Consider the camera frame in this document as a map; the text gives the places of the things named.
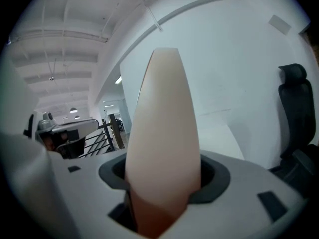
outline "black railing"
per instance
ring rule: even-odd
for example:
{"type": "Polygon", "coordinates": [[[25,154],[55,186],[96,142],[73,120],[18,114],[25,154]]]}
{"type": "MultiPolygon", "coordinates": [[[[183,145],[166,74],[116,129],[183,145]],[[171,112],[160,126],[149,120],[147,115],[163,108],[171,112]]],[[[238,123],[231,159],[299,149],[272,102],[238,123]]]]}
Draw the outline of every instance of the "black railing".
{"type": "Polygon", "coordinates": [[[78,156],[78,158],[82,158],[82,157],[87,157],[87,156],[93,156],[93,155],[98,155],[100,153],[100,150],[105,148],[105,147],[109,147],[108,150],[105,152],[110,152],[110,151],[115,151],[115,148],[113,146],[112,143],[112,139],[110,137],[109,131],[108,131],[108,126],[111,126],[112,124],[103,124],[102,126],[99,126],[98,129],[102,129],[103,132],[101,134],[95,135],[93,137],[90,137],[88,139],[85,139],[85,141],[87,140],[91,140],[93,138],[96,138],[96,140],[94,141],[93,144],[90,144],[88,146],[85,146],[84,148],[90,148],[89,151],[83,155],[78,156]]]}

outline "chair headrest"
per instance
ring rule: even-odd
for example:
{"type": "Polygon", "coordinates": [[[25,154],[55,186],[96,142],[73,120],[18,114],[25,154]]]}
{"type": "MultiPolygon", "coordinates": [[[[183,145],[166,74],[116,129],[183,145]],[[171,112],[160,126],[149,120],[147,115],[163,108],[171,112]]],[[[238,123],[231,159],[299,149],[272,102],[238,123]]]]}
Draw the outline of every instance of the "chair headrest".
{"type": "Polygon", "coordinates": [[[300,84],[306,79],[307,73],[300,64],[279,66],[279,68],[285,73],[285,84],[287,85],[300,84]]]}

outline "black office chair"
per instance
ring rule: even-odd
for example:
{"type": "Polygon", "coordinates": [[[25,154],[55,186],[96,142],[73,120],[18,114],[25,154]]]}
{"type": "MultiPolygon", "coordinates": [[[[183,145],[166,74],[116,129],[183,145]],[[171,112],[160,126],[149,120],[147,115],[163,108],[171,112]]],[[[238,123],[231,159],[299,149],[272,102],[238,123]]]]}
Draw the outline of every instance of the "black office chair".
{"type": "Polygon", "coordinates": [[[285,82],[278,92],[290,136],[288,147],[280,155],[280,166],[271,171],[306,196],[316,173],[315,159],[319,156],[319,148],[308,145],[316,131],[313,92],[303,66],[291,64],[279,68],[285,74],[285,82]]]}

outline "tapered beige object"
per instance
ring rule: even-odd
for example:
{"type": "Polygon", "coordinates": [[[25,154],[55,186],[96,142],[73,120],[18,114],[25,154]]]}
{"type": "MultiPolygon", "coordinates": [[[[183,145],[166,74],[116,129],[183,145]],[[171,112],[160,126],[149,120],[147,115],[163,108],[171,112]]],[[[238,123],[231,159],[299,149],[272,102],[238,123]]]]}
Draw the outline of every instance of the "tapered beige object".
{"type": "Polygon", "coordinates": [[[179,52],[151,55],[135,109],[126,180],[138,233],[162,234],[200,189],[200,154],[189,86],[179,52]]]}

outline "ceiling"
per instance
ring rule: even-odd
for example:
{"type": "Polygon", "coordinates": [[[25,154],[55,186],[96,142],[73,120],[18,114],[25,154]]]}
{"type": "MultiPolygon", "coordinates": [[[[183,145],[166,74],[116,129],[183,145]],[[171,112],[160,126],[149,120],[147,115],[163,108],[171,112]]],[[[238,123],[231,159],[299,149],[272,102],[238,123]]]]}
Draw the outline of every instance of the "ceiling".
{"type": "MultiPolygon", "coordinates": [[[[139,3],[34,0],[29,5],[12,31],[12,44],[7,48],[18,73],[39,97],[37,110],[60,116],[67,115],[71,107],[87,107],[99,56],[139,3]]],[[[123,95],[122,87],[116,85],[110,86],[110,91],[110,95],[123,95]]]]}

